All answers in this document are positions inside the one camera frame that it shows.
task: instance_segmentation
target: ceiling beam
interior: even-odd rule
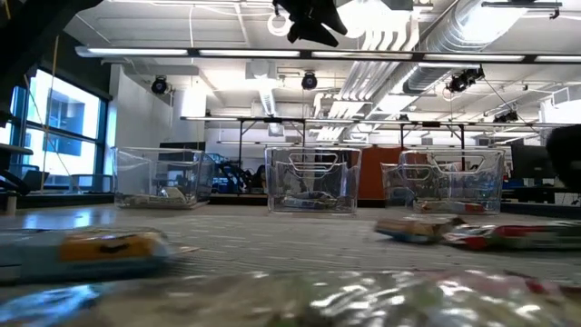
[[[579,54],[431,53],[412,51],[295,50],[188,47],[76,47],[85,58],[212,58],[371,61],[434,64],[581,64]]]

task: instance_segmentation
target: black object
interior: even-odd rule
[[[272,5],[276,15],[279,5],[289,12],[289,19],[294,22],[287,35],[291,43],[304,39],[333,47],[339,45],[323,24],[341,35],[347,34],[333,0],[273,0]]]
[[[0,51],[0,112],[10,111],[15,85],[46,53],[74,15],[101,2],[27,0],[17,12],[11,13],[12,19],[0,28],[0,40],[10,40],[10,45]],[[0,120],[0,127],[5,124],[5,119]]]
[[[171,87],[166,80],[166,76],[155,76],[155,81],[152,83],[152,92],[158,95],[165,95],[170,92]]]
[[[510,145],[512,178],[555,178],[547,149],[534,145]]]
[[[302,82],[300,83],[303,90],[312,90],[317,87],[317,77],[313,72],[305,73],[305,76],[302,77]]]
[[[484,78],[482,67],[478,69],[467,69],[462,74],[452,75],[452,81],[446,85],[446,89],[451,93],[464,92],[470,86],[474,85],[477,80]]]
[[[494,117],[493,123],[510,123],[518,121],[518,114],[514,110],[510,110],[506,114],[500,114]]]
[[[28,186],[30,191],[38,191],[41,189],[43,184],[46,183],[48,175],[50,175],[50,173],[44,173],[43,179],[43,172],[29,170],[25,173],[25,177],[22,180]]]
[[[548,156],[559,180],[575,193],[581,193],[581,124],[559,127],[547,139]]]
[[[115,245],[115,246],[101,245],[99,247],[99,252],[100,253],[107,253],[107,254],[116,254],[116,253],[119,253],[121,251],[129,249],[129,247],[130,247],[129,243],[123,243],[123,244],[119,244],[119,245]]]
[[[571,189],[555,186],[518,186],[502,191],[503,199],[517,199],[520,203],[549,203],[555,204],[555,195],[572,193]]]
[[[4,178],[4,180],[0,180],[0,188],[4,189],[3,191],[14,191],[21,195],[27,195],[30,193],[28,185],[9,171],[12,154],[29,155],[33,154],[33,151],[18,146],[0,144],[0,177]]]

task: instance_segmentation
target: crumpled plastic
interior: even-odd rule
[[[257,272],[0,294],[0,325],[578,326],[569,291],[480,271]]]

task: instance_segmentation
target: ceiling light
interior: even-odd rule
[[[330,124],[353,124],[356,121],[351,119],[306,119],[306,123],[330,123]]]
[[[152,48],[87,48],[77,46],[76,53],[80,56],[119,56],[119,55],[162,55],[162,56],[184,56],[188,55],[186,49],[152,49]]]
[[[574,63],[581,62],[581,55],[540,55],[535,61],[538,63]]]
[[[201,56],[239,56],[239,57],[264,57],[264,58],[298,58],[300,51],[289,50],[200,50]]]
[[[419,68],[460,68],[460,69],[478,69],[479,64],[462,64],[462,63],[418,63]]]
[[[255,142],[251,141],[216,141],[217,144],[256,144]]]
[[[412,54],[393,54],[375,51],[313,51],[313,58],[359,59],[359,60],[409,60]]]
[[[211,122],[211,121],[235,122],[238,120],[238,118],[235,118],[235,117],[186,117],[186,116],[182,116],[182,117],[180,117],[180,119],[193,120],[193,121],[205,121],[205,122]]]
[[[282,146],[290,146],[290,145],[299,145],[300,143],[292,143],[292,142],[261,142],[261,141],[216,141],[217,144],[249,144],[249,145],[282,145]]]
[[[532,2],[532,1],[509,1],[509,2],[490,2],[482,3],[483,7],[491,8],[527,8],[527,9],[555,9],[563,6],[561,2]]]
[[[468,61],[468,62],[519,62],[525,57],[520,54],[426,54],[426,60],[449,60],[449,61]]]
[[[401,122],[397,122],[397,121],[374,121],[374,120],[365,120],[365,121],[361,121],[362,123],[365,124],[401,124]]]

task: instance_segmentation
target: trash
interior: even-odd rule
[[[11,326],[578,326],[576,289],[505,273],[263,272],[0,294]]]
[[[407,243],[436,243],[442,234],[465,223],[455,214],[412,214],[400,219],[381,219],[375,232]]]
[[[0,283],[135,277],[196,251],[143,227],[0,231]]]
[[[447,243],[469,250],[581,249],[581,223],[462,225],[444,234]]]

